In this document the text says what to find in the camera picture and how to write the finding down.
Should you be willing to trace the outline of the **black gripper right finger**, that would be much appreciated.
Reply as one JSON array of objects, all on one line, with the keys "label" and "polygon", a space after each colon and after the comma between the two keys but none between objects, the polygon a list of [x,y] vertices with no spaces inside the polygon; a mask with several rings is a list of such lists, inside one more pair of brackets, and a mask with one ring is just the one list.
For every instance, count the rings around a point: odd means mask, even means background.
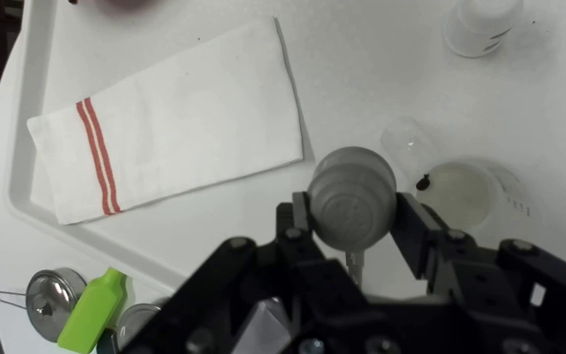
[{"label": "black gripper right finger", "polygon": [[443,244],[464,244],[468,240],[466,232],[450,228],[431,206],[409,192],[397,194],[391,236],[417,279],[435,275]]}]

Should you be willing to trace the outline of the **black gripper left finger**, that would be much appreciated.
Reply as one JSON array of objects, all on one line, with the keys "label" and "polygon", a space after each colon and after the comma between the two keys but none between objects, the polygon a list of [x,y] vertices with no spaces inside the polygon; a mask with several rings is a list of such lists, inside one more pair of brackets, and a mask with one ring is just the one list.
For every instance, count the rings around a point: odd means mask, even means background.
[{"label": "black gripper left finger", "polygon": [[281,202],[276,208],[276,230],[278,240],[297,242],[313,238],[313,216],[307,192],[293,192],[289,202]]}]

